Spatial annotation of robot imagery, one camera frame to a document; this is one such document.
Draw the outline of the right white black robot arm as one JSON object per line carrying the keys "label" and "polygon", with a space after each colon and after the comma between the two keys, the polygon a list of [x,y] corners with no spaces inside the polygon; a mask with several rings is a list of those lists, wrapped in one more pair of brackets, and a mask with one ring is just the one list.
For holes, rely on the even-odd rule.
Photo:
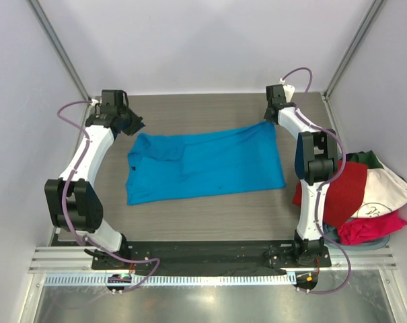
{"label": "right white black robot arm", "polygon": [[301,185],[301,210],[290,255],[295,266],[312,266],[324,252],[327,181],[338,171],[338,151],[336,134],[305,117],[291,101],[293,92],[291,85],[266,86],[264,119],[283,127],[296,139],[295,174]]}

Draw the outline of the blue t shirt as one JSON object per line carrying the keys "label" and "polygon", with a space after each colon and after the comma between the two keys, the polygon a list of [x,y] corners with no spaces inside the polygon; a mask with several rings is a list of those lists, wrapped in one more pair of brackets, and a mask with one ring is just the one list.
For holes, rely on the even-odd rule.
{"label": "blue t shirt", "polygon": [[127,159],[128,205],[286,186],[269,122],[194,135],[141,133]]}

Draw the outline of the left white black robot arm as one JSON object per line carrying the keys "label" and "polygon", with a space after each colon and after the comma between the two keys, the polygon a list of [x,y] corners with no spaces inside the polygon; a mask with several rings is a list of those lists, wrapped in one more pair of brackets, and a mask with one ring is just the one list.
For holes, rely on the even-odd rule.
{"label": "left white black robot arm", "polygon": [[117,136],[121,133],[132,136],[145,125],[131,110],[123,90],[105,89],[99,100],[88,100],[85,105],[91,112],[84,125],[64,116],[64,107],[57,111],[60,120],[82,134],[82,140],[61,175],[47,180],[44,185],[51,222],[56,228],[71,233],[80,246],[90,244],[103,255],[130,263],[128,241],[104,219],[104,208],[94,182]]}

